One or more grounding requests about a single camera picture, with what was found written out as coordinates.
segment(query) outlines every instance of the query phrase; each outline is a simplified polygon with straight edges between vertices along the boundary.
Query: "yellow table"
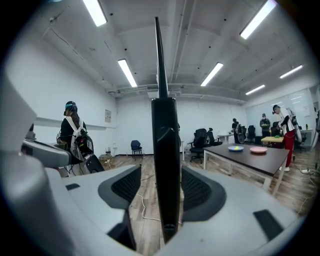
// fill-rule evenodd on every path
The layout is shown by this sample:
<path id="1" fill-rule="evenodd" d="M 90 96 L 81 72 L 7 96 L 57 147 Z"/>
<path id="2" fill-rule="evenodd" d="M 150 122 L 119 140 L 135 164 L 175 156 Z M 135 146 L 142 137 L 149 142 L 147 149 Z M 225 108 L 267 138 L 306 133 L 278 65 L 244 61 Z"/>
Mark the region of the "yellow table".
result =
<path id="1" fill-rule="evenodd" d="M 282 143 L 283 140 L 284 140 L 284 137 L 279 137 L 279 138 L 275 138 L 275 137 L 264 137 L 263 139 L 261 139 L 261 142 Z"/>

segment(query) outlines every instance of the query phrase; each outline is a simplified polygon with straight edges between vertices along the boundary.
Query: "dark brown table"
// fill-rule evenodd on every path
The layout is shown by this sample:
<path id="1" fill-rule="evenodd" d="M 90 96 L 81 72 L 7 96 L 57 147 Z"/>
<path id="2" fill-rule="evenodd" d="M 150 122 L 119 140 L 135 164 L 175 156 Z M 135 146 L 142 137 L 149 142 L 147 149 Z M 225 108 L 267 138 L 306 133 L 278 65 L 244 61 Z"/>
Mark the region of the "dark brown table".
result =
<path id="1" fill-rule="evenodd" d="M 243 151 L 239 152 L 229 151 L 228 147 L 230 146 L 241 146 L 244 147 L 244 149 Z M 266 153 L 255 154 L 251 153 L 250 151 L 250 148 L 252 147 L 256 146 L 244 144 L 227 144 L 205 147 L 203 169 L 206 169 L 207 167 L 208 155 L 212 155 L 216 158 L 230 163 L 230 169 L 228 172 L 229 175 L 232 174 L 233 166 L 238 166 L 250 173 L 264 178 L 263 189 L 268 191 L 273 176 L 279 170 L 279 167 L 282 167 L 279 178 L 272 192 L 272 195 L 274 196 L 277 193 L 281 180 L 284 176 L 289 150 L 268 147 Z"/>

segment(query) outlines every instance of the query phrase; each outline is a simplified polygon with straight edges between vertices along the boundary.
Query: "table leg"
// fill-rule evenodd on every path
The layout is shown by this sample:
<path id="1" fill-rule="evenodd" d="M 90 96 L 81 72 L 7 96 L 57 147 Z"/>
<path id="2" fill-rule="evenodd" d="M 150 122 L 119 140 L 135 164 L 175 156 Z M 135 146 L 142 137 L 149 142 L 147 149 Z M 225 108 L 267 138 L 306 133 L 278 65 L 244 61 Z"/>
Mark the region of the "table leg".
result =
<path id="1" fill-rule="evenodd" d="M 203 152 L 203 157 L 204 157 L 203 169 L 205 170 L 207 167 L 207 152 L 206 151 Z"/>
<path id="2" fill-rule="evenodd" d="M 263 186 L 262 188 L 265 190 L 265 191 L 268 191 L 269 187 L 270 187 L 270 184 L 271 184 L 271 178 L 265 178 L 264 179 L 264 183 L 263 183 Z"/>
<path id="3" fill-rule="evenodd" d="M 228 172 L 228 175 L 231 176 L 232 174 L 232 164 L 230 164 L 230 168 L 229 168 L 229 172 Z"/>
<path id="4" fill-rule="evenodd" d="M 285 160 L 284 160 L 283 163 L 282 163 L 282 166 L 281 166 L 282 168 L 281 168 L 281 171 L 280 171 L 278 180 L 277 180 L 277 182 L 276 182 L 276 184 L 275 184 L 275 188 L 274 188 L 274 190 L 273 190 L 273 192 L 272 192 L 272 196 L 273 196 L 273 197 L 276 195 L 276 193 L 277 193 L 277 191 L 278 191 L 278 188 L 279 188 L 279 186 L 280 186 L 280 183 L 281 183 L 281 181 L 282 181 L 282 177 L 284 176 L 285 168 L 286 168 L 286 163 L 287 163 L 287 158 L 285 158 Z"/>
<path id="5" fill-rule="evenodd" d="M 182 161 L 185 160 L 185 149 L 184 149 L 184 142 L 181 142 L 181 146 L 182 146 Z"/>

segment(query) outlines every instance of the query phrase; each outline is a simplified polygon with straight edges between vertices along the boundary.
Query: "red pants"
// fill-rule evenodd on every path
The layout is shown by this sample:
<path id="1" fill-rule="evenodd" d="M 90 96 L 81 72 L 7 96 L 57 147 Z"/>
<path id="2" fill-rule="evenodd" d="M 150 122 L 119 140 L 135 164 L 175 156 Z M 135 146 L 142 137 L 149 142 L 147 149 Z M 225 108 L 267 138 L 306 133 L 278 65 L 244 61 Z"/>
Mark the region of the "red pants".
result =
<path id="1" fill-rule="evenodd" d="M 285 167 L 289 167 L 292 158 L 292 151 L 294 150 L 294 143 L 295 143 L 295 130 L 288 131 L 283 138 L 284 141 L 284 148 L 289 150 L 288 157 L 286 159 Z"/>

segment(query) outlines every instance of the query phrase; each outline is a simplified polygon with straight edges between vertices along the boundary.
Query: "plate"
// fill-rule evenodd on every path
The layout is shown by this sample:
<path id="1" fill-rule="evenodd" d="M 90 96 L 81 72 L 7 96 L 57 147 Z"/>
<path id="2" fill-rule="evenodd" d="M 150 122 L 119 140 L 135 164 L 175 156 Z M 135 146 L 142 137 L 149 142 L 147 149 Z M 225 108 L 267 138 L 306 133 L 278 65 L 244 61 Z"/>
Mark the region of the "plate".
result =
<path id="1" fill-rule="evenodd" d="M 230 151 L 238 152 L 238 151 L 244 150 L 244 147 L 243 146 L 228 146 L 228 149 Z"/>
<path id="2" fill-rule="evenodd" d="M 250 147 L 250 151 L 252 153 L 256 153 L 256 154 L 264 154 L 268 149 L 266 147 L 263 146 L 254 146 L 254 147 Z"/>

